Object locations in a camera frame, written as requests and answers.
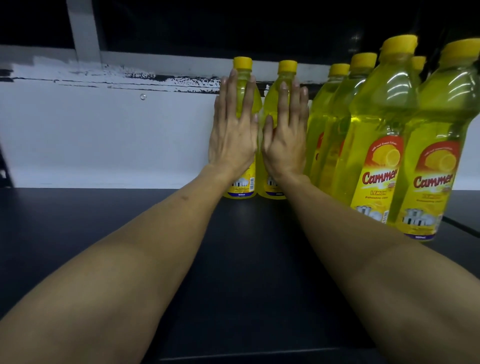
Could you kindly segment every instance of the bottle label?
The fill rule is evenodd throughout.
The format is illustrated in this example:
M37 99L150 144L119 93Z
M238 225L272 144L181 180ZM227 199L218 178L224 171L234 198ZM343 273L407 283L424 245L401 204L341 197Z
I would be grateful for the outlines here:
M350 206L385 224L403 155L400 136L384 136L370 145Z
M310 168L310 175L312 175L312 172L319 167L320 147L322 146L322 141L323 140L324 140L324 133L321 133L318 136L317 147L315 149L315 154L313 155L312 168Z
M255 159L248 169L228 188L232 197L248 197L255 191Z
M454 141L433 143L418 156L395 222L408 237L430 240L435 236L452 190L459 156L460 144Z
M282 190L275 182L275 180L269 175L267 175L267 179L265 180L264 190L265 193L270 196L283 196Z

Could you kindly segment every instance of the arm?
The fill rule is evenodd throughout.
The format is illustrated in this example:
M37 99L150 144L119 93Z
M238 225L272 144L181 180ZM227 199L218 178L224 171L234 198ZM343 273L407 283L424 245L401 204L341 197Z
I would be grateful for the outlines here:
M240 120L236 83L235 71L221 81L209 164L199 176L29 292L0 321L0 363L141 361L215 206L253 161L255 79L247 85Z
M277 131L267 120L263 154L318 257L391 362L479 363L480 281L310 184L301 173L307 101L298 82L290 107L281 91Z

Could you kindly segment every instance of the yellow bottle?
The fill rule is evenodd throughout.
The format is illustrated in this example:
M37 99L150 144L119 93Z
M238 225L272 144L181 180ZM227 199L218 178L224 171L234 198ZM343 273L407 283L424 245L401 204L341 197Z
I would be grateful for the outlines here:
M471 120L480 112L473 62L480 38L449 43L439 68L419 88L419 111L405 128L407 147L388 223L407 236L433 239L442 220Z
M312 183L327 194L330 194L338 155L350 126L351 115L348 107L376 62L376 53L355 54L350 63L350 75L342 81L330 100L322 145L310 171Z
M386 223L403 155L402 133L418 107L411 58L413 35L387 39L380 64L350 104L350 127L338 159L332 196Z
M278 64L278 78L273 82L272 86L268 90L267 96L264 100L264 108L259 115L259 133L258 133L258 151L257 151L257 193L266 198L274 200L283 200L285 195L275 180L271 178L264 165L264 159L260 146L263 141L263 127L265 125L265 118L267 115L272 115L273 127L276 128L277 123L277 107L278 107L278 92L280 90L280 84L285 82L288 89L292 88L292 81L297 74L297 62L295 61L281 61Z
M328 104L340 83L348 74L349 64L335 63L330 66L328 80L318 91L310 106L310 116L308 118L307 131L307 161L303 174L310 176L312 162L316 155L316 150L320 149L323 133L325 129L325 116L327 114Z
M245 96L245 86L252 73L252 59L248 57L235 57L233 59L233 68L238 71L237 81L237 118L241 115L243 97ZM262 98L258 88L255 87L253 95L252 113L257 113L262 109ZM255 160L252 165L236 180L224 193L223 196L236 200L255 196Z
M426 61L427 57L424 56L412 57L413 71L415 71L415 74L417 75L417 82L419 85L421 84L420 73L423 71Z

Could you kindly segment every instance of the yellow bottle cap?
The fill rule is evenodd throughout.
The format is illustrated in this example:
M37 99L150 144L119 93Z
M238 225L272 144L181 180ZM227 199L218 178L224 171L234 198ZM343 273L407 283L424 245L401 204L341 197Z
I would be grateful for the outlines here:
M330 71L328 72L328 77L330 76L346 76L350 69L348 63L334 63L330 66Z
M388 38L382 45L383 54L411 53L415 52L418 45L418 38L412 34L393 36Z
M426 61L427 61L427 57L425 56L412 57L413 69L419 73L422 72L423 66L425 65Z
M290 61L290 60L280 61L278 63L277 74L279 74L281 72L297 73L297 61Z
M480 38L468 38L448 43L442 50L440 61L451 58L477 58L480 53Z
M236 70L252 70L253 61L250 57L235 57L233 59L233 68Z
M350 68L373 68L377 62L376 53L357 53L352 57Z

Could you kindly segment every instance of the forearm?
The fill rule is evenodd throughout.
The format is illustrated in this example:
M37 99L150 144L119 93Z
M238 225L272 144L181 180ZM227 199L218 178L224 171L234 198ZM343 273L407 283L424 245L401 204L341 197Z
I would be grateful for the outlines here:
M306 176L281 187L317 255L391 361L480 360L480 282L474 276L341 205Z
M140 362L227 179L207 166L47 277L0 322L0 362Z

